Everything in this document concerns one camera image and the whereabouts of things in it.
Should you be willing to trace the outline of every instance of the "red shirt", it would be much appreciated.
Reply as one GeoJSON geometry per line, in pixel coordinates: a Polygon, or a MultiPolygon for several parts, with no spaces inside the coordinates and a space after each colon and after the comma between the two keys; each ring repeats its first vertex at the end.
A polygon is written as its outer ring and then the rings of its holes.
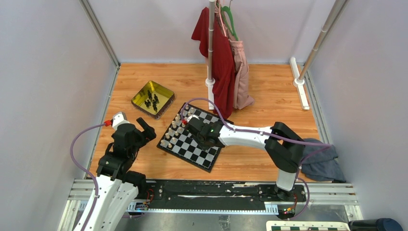
{"type": "MultiPolygon", "coordinates": [[[[201,11],[191,39],[200,41],[200,52],[208,58],[208,24],[210,11],[207,7],[201,11]]],[[[232,114],[235,86],[235,66],[230,41],[223,35],[214,19],[212,77],[214,103],[225,119],[232,114]]]]}

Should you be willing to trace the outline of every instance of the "hanger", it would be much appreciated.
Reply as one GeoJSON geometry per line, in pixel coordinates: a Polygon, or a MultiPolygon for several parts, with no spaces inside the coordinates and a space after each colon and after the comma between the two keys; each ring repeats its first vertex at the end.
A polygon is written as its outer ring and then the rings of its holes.
{"type": "Polygon", "coordinates": [[[238,35],[235,32],[235,28],[234,28],[234,19],[232,18],[232,12],[231,12],[231,2],[232,2],[232,0],[230,0],[230,2],[229,2],[229,7],[228,6],[223,6],[221,8],[221,12],[222,12],[221,16],[222,16],[222,20],[225,22],[225,25],[227,26],[228,30],[235,37],[235,39],[237,41],[239,41],[238,35]],[[228,18],[230,18],[229,21],[231,22],[231,27],[229,26],[228,21],[225,18],[224,12],[226,12],[227,15],[228,15],[228,18]]]}

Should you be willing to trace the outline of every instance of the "green and white checkered strip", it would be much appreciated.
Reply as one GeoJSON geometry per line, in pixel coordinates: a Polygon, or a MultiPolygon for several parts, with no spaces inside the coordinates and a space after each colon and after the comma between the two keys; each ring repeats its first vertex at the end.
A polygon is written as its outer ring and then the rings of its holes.
{"type": "Polygon", "coordinates": [[[325,230],[350,231],[348,225],[342,222],[310,222],[310,221],[268,221],[267,231],[287,230],[325,230]]]}

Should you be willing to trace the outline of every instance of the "wooden tabletop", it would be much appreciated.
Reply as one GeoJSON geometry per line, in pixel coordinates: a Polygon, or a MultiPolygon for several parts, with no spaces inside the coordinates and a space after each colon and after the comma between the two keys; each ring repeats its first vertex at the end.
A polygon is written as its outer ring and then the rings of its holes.
{"type": "MultiPolygon", "coordinates": [[[[293,86],[292,71],[289,65],[249,66],[249,93],[255,104],[242,110],[234,110],[228,118],[238,126],[266,127],[276,121],[288,125],[302,138],[319,138],[312,111],[302,110],[293,86]]],[[[136,124],[142,117],[161,137],[174,119],[182,104],[191,98],[207,98],[205,86],[206,66],[204,64],[122,64],[112,94],[105,119],[120,111],[136,124]],[[159,120],[154,120],[130,103],[133,96],[149,81],[153,80],[176,94],[176,99],[159,120]]],[[[192,102],[193,105],[208,110],[205,101],[192,102]]],[[[95,173],[99,159],[106,146],[112,142],[113,128],[103,128],[90,165],[95,173]]],[[[276,181],[278,169],[265,150],[228,146],[222,149],[211,171],[205,172],[156,147],[159,139],[140,149],[138,157],[130,170],[154,179],[189,180],[243,180],[276,181]]]]}

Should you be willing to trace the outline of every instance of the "white wall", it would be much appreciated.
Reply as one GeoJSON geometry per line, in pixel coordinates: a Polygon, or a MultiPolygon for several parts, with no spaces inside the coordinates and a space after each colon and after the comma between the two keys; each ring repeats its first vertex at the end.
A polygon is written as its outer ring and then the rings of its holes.
{"type": "MultiPolygon", "coordinates": [[[[90,0],[122,62],[203,62],[191,40],[208,0],[90,0]]],[[[304,62],[334,0],[234,0],[231,9],[252,63],[304,62]]]]}
{"type": "Polygon", "coordinates": [[[1,230],[57,229],[114,74],[79,1],[0,1],[1,230]]]}
{"type": "Polygon", "coordinates": [[[350,1],[311,73],[364,218],[408,229],[408,1],[350,1]]]}

